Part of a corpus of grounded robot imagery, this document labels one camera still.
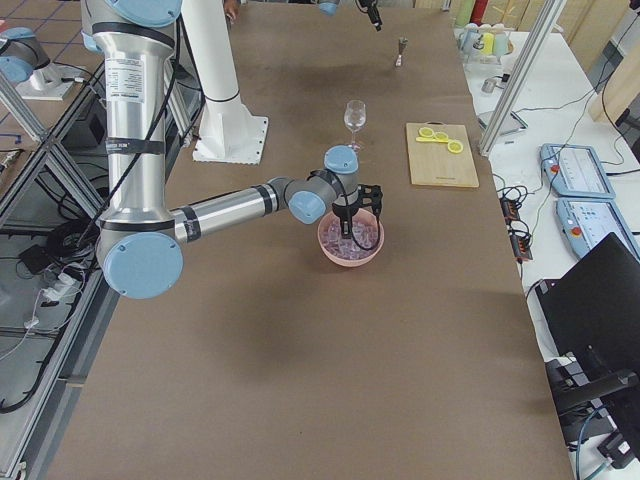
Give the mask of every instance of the computer screen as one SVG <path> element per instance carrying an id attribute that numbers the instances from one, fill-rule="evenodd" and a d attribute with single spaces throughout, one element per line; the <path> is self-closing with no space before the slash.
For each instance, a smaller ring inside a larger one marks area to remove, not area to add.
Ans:
<path id="1" fill-rule="evenodd" d="M 613 233 L 540 296 L 558 352 L 573 352 L 594 381 L 629 369 L 640 374 L 640 263 Z M 640 387 L 602 398 L 640 458 Z"/>

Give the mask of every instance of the brown table surface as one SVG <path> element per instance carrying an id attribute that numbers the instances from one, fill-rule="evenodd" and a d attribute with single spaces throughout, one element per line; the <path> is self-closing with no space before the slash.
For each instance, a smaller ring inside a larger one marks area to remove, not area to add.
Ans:
<path id="1" fill-rule="evenodd" d="M 288 212 L 184 248 L 178 285 L 120 301 L 53 479 L 569 479 L 568 457 L 488 164 L 479 189 L 410 185 L 406 122 L 479 131 L 445 14 L 250 4 L 231 39 L 262 164 L 194 163 L 178 206 L 304 177 L 367 103 L 361 181 L 384 248 L 347 270 Z M 399 36 L 405 66 L 393 67 Z"/>

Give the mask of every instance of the silver robot arm segment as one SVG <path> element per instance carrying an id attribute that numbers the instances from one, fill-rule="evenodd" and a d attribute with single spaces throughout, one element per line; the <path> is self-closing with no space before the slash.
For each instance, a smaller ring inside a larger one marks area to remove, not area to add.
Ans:
<path id="1" fill-rule="evenodd" d="M 213 197 L 173 210 L 175 238 L 188 243 L 218 230 L 273 212 L 289 209 L 304 224 L 312 224 L 327 211 L 362 205 L 358 160 L 349 147 L 338 145 L 325 155 L 325 168 L 306 180 L 277 177 L 246 190 Z"/>

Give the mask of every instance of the pink bowl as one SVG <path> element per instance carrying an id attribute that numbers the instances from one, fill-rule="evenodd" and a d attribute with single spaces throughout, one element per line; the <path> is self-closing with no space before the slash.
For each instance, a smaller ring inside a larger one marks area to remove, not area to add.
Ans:
<path id="1" fill-rule="evenodd" d="M 318 242 L 320 243 L 320 248 L 322 248 L 322 252 L 327 256 L 327 258 L 329 258 L 329 260 L 343 267 L 359 267 L 360 265 L 364 265 L 365 263 L 370 262 L 373 259 L 373 257 L 375 257 L 377 253 L 380 251 L 380 249 L 382 248 L 382 244 L 384 243 L 384 229 L 382 228 L 382 223 L 380 223 L 380 241 L 378 242 L 378 246 L 376 247 L 376 249 L 369 251 L 368 252 L 369 255 L 367 255 L 364 258 L 352 260 L 352 259 L 343 258 L 342 256 L 336 255 L 336 253 L 334 253 L 335 249 L 333 249 L 333 252 L 330 251 L 331 249 L 331 245 L 329 244 L 330 242 L 325 243 L 325 241 L 323 241 L 323 236 L 325 236 L 331 224 L 336 220 L 337 220 L 337 217 L 333 213 L 329 213 L 324 217 L 322 217 L 322 220 L 320 220 L 320 223 L 318 224 Z M 362 208 L 358 210 L 358 213 L 356 213 L 353 216 L 353 221 L 360 222 L 365 224 L 366 226 L 376 228 L 375 215 L 369 212 L 368 210 L 364 210 Z M 361 244 L 363 243 L 360 238 L 358 238 L 358 241 Z"/>

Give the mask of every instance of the electronic device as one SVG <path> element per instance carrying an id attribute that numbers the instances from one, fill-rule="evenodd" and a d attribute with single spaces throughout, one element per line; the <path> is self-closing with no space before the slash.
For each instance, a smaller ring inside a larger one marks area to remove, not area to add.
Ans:
<path id="1" fill-rule="evenodd" d="M 554 395 L 558 413 L 600 398 L 636 456 L 640 455 L 638 292 L 640 263 L 613 233 L 562 279 L 547 280 L 536 288 L 558 352 L 571 352 L 589 380 Z"/>
<path id="2" fill-rule="evenodd" d="M 545 143 L 540 161 L 551 186 L 563 197 L 616 196 L 593 147 Z"/>
<path id="3" fill-rule="evenodd" d="M 492 116 L 493 110 L 478 115 L 478 123 L 480 123 L 483 130 L 487 128 Z M 527 122 L 525 122 L 517 113 L 511 112 L 511 115 L 505 118 L 502 127 L 500 127 L 500 136 L 522 132 L 526 130 L 528 126 Z"/>
<path id="4" fill-rule="evenodd" d="M 607 234 L 613 232 L 631 253 L 640 249 L 615 202 L 597 198 L 559 198 L 556 214 L 575 254 L 582 258 Z"/>

